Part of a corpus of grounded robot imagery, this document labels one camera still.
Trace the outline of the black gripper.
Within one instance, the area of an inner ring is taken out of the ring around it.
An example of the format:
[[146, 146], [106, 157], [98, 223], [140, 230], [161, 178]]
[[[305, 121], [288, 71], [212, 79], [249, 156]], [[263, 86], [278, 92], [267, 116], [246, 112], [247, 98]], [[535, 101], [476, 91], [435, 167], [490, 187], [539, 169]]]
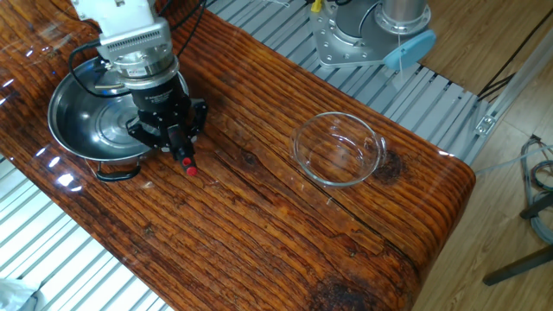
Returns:
[[152, 88], [131, 90], [130, 94], [138, 113], [125, 127], [131, 137], [151, 149], [169, 152], [169, 146], [156, 128], [160, 118], [170, 119], [175, 113], [186, 117], [185, 137], [191, 143], [205, 128], [208, 104], [203, 98], [190, 98], [180, 77]]

